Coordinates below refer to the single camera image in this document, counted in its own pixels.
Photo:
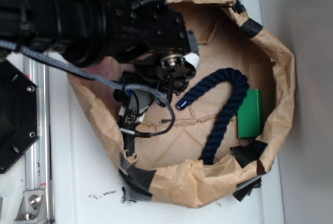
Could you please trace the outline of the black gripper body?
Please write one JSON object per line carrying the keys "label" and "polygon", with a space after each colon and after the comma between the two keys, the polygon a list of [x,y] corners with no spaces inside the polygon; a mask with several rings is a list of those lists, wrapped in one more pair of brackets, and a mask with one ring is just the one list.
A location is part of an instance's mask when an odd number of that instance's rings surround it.
{"label": "black gripper body", "polygon": [[189,55],[199,52],[183,15],[167,0],[74,0],[79,3],[89,43],[68,60],[92,67],[106,56],[135,68],[134,83],[181,94],[196,74]]}

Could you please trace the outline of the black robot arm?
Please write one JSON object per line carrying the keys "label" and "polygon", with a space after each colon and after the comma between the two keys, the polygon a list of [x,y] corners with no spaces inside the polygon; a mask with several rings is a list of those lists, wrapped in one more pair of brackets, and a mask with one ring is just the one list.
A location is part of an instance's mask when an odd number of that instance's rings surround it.
{"label": "black robot arm", "polygon": [[167,0],[1,0],[1,39],[81,68],[110,56],[176,94],[200,61],[194,33]]}

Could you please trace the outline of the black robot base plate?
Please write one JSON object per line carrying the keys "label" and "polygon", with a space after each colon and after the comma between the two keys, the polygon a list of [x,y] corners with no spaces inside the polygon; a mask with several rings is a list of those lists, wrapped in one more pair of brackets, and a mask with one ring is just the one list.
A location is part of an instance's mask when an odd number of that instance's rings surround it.
{"label": "black robot base plate", "polygon": [[38,139],[38,87],[8,60],[1,62],[1,174]]}

